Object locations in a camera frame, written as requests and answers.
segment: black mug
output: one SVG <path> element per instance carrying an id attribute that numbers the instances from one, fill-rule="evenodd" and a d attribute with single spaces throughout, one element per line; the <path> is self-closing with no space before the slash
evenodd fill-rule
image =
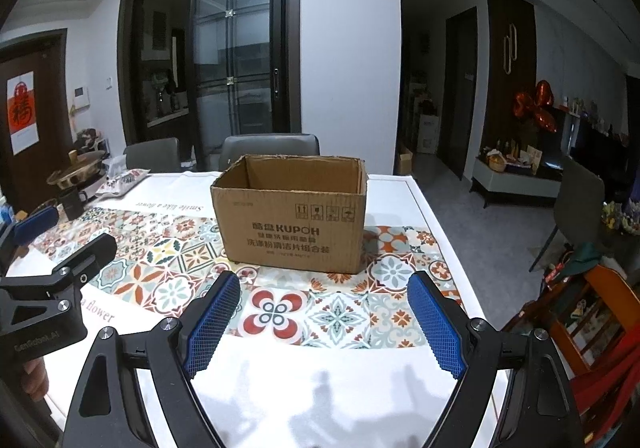
<path id="1" fill-rule="evenodd" d="M 78 192 L 78 189 L 72 186 L 60 194 L 58 199 L 62 203 L 62 208 L 65 209 L 66 218 L 73 221 L 84 213 L 84 203 L 89 198 L 85 191 Z"/>

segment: gray dining chair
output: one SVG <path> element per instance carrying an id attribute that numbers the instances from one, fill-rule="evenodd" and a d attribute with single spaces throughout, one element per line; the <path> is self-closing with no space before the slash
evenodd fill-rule
<path id="1" fill-rule="evenodd" d="M 570 157 L 566 157 L 558 198 L 554 204 L 556 225 L 536 260 L 533 261 L 529 272 L 536 267 L 558 230 L 574 246 L 582 243 L 597 243 L 602 202 L 604 202 L 604 182 L 601 178 Z"/>
<path id="2" fill-rule="evenodd" d="M 222 144 L 218 168 L 225 170 L 245 154 L 320 155 L 320 144 L 313 134 L 229 136 Z"/>
<path id="3" fill-rule="evenodd" d="M 177 138 L 154 139 L 124 149 L 127 168 L 144 168 L 151 173 L 180 172 L 180 142 Z"/>

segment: red balloon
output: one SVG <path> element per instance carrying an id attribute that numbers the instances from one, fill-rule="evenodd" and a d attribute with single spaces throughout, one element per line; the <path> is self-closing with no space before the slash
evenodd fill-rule
<path id="1" fill-rule="evenodd" d="M 522 118 L 527 112 L 535 107 L 533 99 L 526 92 L 519 92 L 513 99 L 513 115 Z"/>
<path id="2" fill-rule="evenodd" d="M 540 80 L 536 85 L 536 105 L 537 107 L 551 107 L 554 104 L 554 95 L 551 86 L 546 80 Z"/>
<path id="3" fill-rule="evenodd" d="M 556 128 L 556 119 L 543 108 L 536 107 L 533 112 L 533 118 L 536 123 L 545 131 L 555 133 L 558 130 Z"/>

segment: plastic bottle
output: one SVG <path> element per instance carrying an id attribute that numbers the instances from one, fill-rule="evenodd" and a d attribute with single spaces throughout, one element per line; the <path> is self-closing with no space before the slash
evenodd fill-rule
<path id="1" fill-rule="evenodd" d="M 5 224 L 14 222 L 14 209 L 11 208 L 10 204 L 7 204 L 4 195 L 0 195 L 0 217 Z"/>

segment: cardboard box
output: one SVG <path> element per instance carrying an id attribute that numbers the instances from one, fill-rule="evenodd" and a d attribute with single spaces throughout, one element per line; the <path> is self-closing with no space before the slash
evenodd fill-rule
<path id="1" fill-rule="evenodd" d="M 440 118 L 437 116 L 420 115 L 420 129 L 418 130 L 418 146 L 416 152 L 421 154 L 435 154 L 438 148 L 438 125 Z"/>
<path id="2" fill-rule="evenodd" d="M 396 154 L 396 175 L 410 175 L 413 167 L 413 152 L 407 149 L 402 143 L 399 145 L 399 153 Z"/>
<path id="3" fill-rule="evenodd" d="M 211 197 L 234 262 L 360 271 L 367 200 L 360 159 L 245 155 L 214 182 Z"/>

